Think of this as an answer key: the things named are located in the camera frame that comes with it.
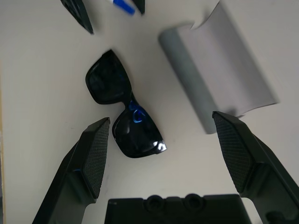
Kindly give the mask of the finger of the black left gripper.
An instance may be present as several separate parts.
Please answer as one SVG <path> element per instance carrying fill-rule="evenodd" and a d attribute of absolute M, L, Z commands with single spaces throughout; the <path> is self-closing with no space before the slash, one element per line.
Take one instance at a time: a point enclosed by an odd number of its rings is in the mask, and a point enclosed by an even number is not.
<path fill-rule="evenodd" d="M 145 14 L 145 0 L 132 0 L 141 14 Z"/>
<path fill-rule="evenodd" d="M 82 0 L 61 0 L 61 3 L 89 34 L 94 34 L 91 21 Z"/>

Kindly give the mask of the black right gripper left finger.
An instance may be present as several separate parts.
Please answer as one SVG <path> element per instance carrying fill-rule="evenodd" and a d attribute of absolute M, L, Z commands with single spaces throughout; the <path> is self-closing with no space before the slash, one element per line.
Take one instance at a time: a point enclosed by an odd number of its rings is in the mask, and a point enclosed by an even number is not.
<path fill-rule="evenodd" d="M 63 158 L 33 220 L 35 224 L 80 224 L 96 203 L 107 160 L 110 119 L 89 125 Z"/>

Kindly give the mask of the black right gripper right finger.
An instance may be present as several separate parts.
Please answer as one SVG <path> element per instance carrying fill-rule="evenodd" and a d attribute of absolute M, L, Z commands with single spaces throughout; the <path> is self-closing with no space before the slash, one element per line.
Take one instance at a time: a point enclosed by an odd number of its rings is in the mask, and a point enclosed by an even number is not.
<path fill-rule="evenodd" d="M 240 197 L 264 224 L 299 222 L 299 187 L 273 151 L 235 116 L 214 111 L 222 156 Z"/>

